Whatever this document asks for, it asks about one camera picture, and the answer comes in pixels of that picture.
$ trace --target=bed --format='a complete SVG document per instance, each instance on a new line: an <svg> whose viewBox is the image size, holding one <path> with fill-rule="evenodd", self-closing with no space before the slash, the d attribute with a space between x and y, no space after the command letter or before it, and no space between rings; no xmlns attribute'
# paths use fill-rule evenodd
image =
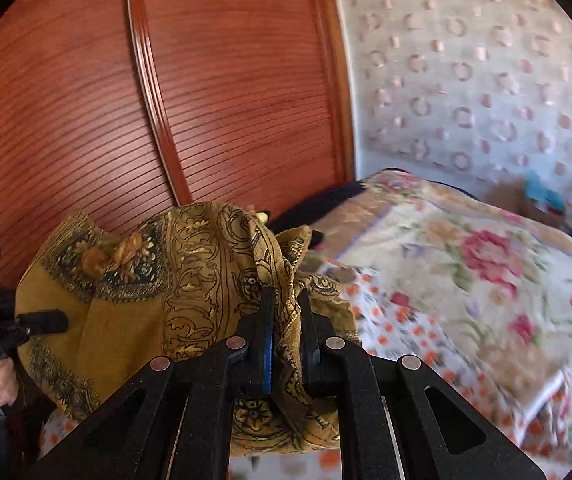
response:
<svg viewBox="0 0 572 480"><path fill-rule="evenodd" d="M373 355L416 354L547 475L572 469L572 239L385 170L303 203L275 230L324 238L301 264L343 286ZM75 424L55 413L48 452ZM341 478L338 450L233 458L232 478Z"/></svg>

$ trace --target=wooden wardrobe door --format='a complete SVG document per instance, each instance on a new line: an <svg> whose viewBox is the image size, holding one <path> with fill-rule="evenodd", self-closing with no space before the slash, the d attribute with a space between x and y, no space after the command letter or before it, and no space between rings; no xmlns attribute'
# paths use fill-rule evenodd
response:
<svg viewBox="0 0 572 480"><path fill-rule="evenodd" d="M126 0L17 0L0 20L0 278L70 208L127 233L174 201L143 107Z"/></svg>
<svg viewBox="0 0 572 480"><path fill-rule="evenodd" d="M317 0L141 0L193 200L279 213L345 179Z"/></svg>

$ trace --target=white wall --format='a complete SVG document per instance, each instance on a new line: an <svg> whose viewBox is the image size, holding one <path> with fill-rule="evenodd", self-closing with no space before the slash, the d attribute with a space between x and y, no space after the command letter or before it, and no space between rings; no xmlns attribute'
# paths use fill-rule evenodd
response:
<svg viewBox="0 0 572 480"><path fill-rule="evenodd" d="M572 222L572 20L553 0L337 1L358 178L403 168L517 211L533 170Z"/></svg>

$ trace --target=paisley pattern fabric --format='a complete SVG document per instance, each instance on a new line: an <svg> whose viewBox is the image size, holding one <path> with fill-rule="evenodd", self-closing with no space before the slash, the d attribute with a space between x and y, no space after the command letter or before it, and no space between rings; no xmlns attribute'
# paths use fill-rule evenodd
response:
<svg viewBox="0 0 572 480"><path fill-rule="evenodd" d="M310 241L302 227L274 236L245 211L196 203L159 214L120 239L72 213L49 237L16 292L16 313L63 310L64 334L34 338L22 363L73 424L154 356L201 355L256 312L263 286L276 291L276 375L270 399L237 399L232 454L337 447L332 400L313 400L301 379L300 307L331 317L354 338L348 303L326 276L298 266Z"/></svg>

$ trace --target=white floral sheet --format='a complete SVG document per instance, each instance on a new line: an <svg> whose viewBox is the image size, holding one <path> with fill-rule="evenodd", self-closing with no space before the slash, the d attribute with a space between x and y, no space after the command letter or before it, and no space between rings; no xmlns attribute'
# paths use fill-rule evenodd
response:
<svg viewBox="0 0 572 480"><path fill-rule="evenodd" d="M379 215L364 222L372 209L354 204L333 213L343 236L351 224L357 228L350 243L325 254L378 270L392 305L384 311L396 319L409 312L434 318L502 395L492 395L495 405L488 406L482 402L489 388L462 387L466 365L446 376L442 370L442 377L484 406L480 411L538 463L555 464L562 478L572 466L572 239L409 174L383 171L366 184L370 196L362 205L379 202ZM386 356L380 327L370 332L360 331L365 348ZM425 341L417 337L413 353L440 371L445 360ZM511 420L498 402L514 408Z"/></svg>

